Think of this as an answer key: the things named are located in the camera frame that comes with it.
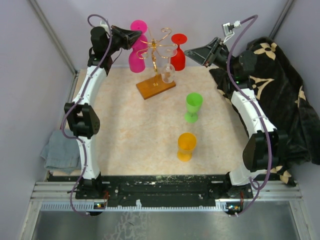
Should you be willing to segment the red plastic wine glass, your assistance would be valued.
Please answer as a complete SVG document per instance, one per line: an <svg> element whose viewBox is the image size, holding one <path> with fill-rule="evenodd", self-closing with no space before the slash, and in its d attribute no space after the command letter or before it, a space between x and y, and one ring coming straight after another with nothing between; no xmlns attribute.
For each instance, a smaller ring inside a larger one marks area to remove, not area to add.
<svg viewBox="0 0 320 240"><path fill-rule="evenodd" d="M177 45L176 54L170 59L170 63L176 71L182 71L186 66L186 56L181 49L181 45L187 42L188 38L183 33L176 33L171 37L171 41Z"/></svg>

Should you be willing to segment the magenta plastic wine glass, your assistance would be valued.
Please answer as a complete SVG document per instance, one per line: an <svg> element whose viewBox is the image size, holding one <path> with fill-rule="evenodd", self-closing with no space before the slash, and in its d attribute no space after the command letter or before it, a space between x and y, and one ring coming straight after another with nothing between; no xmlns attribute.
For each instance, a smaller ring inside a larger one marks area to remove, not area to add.
<svg viewBox="0 0 320 240"><path fill-rule="evenodd" d="M141 54L137 54L138 51L145 49L143 43L137 43L132 47L132 52L129 55L128 63L129 68L133 73L141 73L145 69L145 61L142 59Z"/></svg>

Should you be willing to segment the clear wine glass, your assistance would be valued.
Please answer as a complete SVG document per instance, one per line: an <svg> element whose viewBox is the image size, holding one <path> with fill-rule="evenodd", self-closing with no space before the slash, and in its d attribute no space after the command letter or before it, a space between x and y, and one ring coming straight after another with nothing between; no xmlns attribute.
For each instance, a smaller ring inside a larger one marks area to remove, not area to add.
<svg viewBox="0 0 320 240"><path fill-rule="evenodd" d="M175 77L175 67L171 64L171 58L177 54L177 50L167 50L170 53L169 57L167 58L167 63L161 69L161 78L165 84L170 84L174 81Z"/></svg>

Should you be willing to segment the gold wire wine glass rack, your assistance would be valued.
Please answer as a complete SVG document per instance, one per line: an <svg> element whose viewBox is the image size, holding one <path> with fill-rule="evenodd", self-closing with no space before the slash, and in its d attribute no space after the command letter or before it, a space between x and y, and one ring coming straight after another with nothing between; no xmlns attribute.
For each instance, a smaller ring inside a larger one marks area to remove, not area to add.
<svg viewBox="0 0 320 240"><path fill-rule="evenodd" d="M161 29L161 32L165 33L161 39L156 40L152 37L151 40L147 42L147 47L137 52L137 55L141 55L144 60L151 58L154 71L154 76L136 84L136 87L144 100L154 97L176 86L174 81L169 84L164 83L161 76L162 70L157 67L157 56L168 60L170 53L168 53L167 50L176 50L177 47L175 43L162 43L163 40L172 34L172 30L170 28L164 27Z"/></svg>

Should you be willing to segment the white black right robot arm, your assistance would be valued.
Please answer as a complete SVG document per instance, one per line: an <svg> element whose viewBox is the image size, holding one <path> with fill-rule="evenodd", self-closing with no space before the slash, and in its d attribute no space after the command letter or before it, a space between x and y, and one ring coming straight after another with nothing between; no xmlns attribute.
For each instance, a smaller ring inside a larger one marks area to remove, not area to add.
<svg viewBox="0 0 320 240"><path fill-rule="evenodd" d="M238 114L248 136L242 152L243 162L226 174L228 182L223 185L224 194L235 198L241 186L249 184L259 174L269 175L271 169L280 165L288 136L277 130L259 105L258 93L250 80L257 64L257 55L252 51L246 50L234 57L216 37L205 46L185 50L184 54L202 66L217 66L209 72L219 92Z"/></svg>

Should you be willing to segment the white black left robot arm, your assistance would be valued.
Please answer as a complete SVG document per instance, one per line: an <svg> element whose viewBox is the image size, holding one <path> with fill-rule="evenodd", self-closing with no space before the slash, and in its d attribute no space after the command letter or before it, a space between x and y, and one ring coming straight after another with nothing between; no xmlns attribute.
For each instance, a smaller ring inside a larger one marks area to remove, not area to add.
<svg viewBox="0 0 320 240"><path fill-rule="evenodd" d="M87 185L87 194L95 199L103 195L104 186L98 183L101 171L94 146L101 124L93 105L112 67L112 55L119 50L131 49L141 35L141 30L126 30L115 25L109 29L102 25L93 27L86 76L72 102L64 105L63 122L68 124L72 132L70 138L76 140L80 154L81 174L77 182Z"/></svg>

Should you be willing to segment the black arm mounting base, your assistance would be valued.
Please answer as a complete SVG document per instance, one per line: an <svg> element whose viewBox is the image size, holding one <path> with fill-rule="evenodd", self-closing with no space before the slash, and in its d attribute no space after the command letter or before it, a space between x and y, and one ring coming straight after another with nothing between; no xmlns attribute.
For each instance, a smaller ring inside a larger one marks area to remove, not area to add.
<svg viewBox="0 0 320 240"><path fill-rule="evenodd" d="M249 184L230 188L226 175L99 176L94 185L75 183L76 177L52 176L48 183L72 197L74 209L96 216L106 211L241 212L253 197Z"/></svg>

